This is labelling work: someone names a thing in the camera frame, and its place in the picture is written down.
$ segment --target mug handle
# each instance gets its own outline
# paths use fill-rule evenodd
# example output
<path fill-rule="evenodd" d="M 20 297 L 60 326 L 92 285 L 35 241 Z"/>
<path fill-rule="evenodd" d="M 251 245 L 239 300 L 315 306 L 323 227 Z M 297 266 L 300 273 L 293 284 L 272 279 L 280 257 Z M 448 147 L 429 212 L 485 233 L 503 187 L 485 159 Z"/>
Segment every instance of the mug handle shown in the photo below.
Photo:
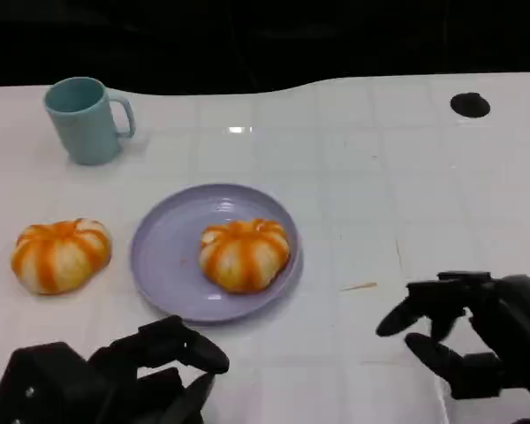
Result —
<path fill-rule="evenodd" d="M 121 95 L 110 95 L 109 99 L 111 102 L 118 102 L 122 106 L 124 106 L 125 114 L 127 115 L 127 120 L 130 123 L 130 130 L 126 132 L 116 131 L 117 136 L 124 137 L 126 139 L 133 137 L 133 135 L 135 134 L 135 118 L 133 117 L 132 106 L 127 101 L 127 99 L 122 97 Z"/>

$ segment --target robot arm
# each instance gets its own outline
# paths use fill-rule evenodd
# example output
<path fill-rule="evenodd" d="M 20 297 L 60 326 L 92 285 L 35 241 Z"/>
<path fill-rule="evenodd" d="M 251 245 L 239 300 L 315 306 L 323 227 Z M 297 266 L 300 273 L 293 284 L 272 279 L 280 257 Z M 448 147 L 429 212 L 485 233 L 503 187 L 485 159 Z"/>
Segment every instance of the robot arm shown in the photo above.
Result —
<path fill-rule="evenodd" d="M 407 287 L 408 297 L 382 320 L 377 335 L 397 334 L 426 316 L 430 337 L 411 333 L 406 344 L 450 384 L 454 398 L 491 398 L 517 387 L 530 391 L 530 277 L 444 272 L 435 281 Z M 461 356 L 440 343 L 466 311 L 493 352 Z"/>
<path fill-rule="evenodd" d="M 205 371 L 183 387 L 174 360 Z M 0 382 L 0 424 L 201 424 L 225 353 L 178 316 L 140 327 L 88 361 L 65 343 L 15 351 Z"/>

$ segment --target dark wall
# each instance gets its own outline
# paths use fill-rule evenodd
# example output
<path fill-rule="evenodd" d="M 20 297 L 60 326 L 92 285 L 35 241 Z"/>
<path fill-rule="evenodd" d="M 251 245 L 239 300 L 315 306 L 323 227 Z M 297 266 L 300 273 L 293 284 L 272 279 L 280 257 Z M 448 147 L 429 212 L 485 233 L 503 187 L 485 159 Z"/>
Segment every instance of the dark wall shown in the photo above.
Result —
<path fill-rule="evenodd" d="M 530 71 L 530 0 L 0 0 L 0 85 L 141 93 L 344 76 Z"/>

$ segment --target orange striped bun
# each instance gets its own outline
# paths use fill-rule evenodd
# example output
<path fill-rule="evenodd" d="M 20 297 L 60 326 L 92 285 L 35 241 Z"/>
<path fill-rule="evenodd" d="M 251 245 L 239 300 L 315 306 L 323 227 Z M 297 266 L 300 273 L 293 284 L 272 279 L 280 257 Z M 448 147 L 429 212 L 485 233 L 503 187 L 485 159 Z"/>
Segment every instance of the orange striped bun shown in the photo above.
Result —
<path fill-rule="evenodd" d="M 283 227 L 264 219 L 211 225 L 201 242 L 202 272 L 233 293 L 266 288 L 291 254 Z"/>
<path fill-rule="evenodd" d="M 110 235 L 91 219 L 30 225 L 19 236 L 11 269 L 32 292 L 77 289 L 110 261 Z"/>

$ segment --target tabletop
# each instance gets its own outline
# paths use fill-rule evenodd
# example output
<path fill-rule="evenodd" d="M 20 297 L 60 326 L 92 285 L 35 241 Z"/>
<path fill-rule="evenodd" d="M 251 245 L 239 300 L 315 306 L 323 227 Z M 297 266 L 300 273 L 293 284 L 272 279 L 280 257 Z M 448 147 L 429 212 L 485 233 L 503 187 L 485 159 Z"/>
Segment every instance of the tabletop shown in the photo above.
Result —
<path fill-rule="evenodd" d="M 281 201 L 303 238 L 297 290 L 263 314 L 197 328 L 231 358 L 208 423 L 510 423 L 530 395 L 456 402 L 377 323 L 405 283 L 446 269 L 530 275 L 530 73 L 326 80 L 259 95 L 125 93 L 138 124 L 99 167 L 69 162 L 46 87 L 0 87 L 0 376 L 13 349 L 64 340 L 87 357 L 161 317 L 135 291 L 128 249 L 164 197 L 240 183 Z M 453 95 L 490 113 L 461 117 Z M 119 123 L 124 113 L 114 107 Z M 87 216 L 114 239 L 83 290 L 35 297 L 9 257 L 31 223 Z M 367 288 L 346 290 L 366 283 Z M 424 331 L 424 323 L 419 323 Z M 460 322 L 448 344 L 487 348 Z M 197 374 L 180 367 L 187 381 Z"/>

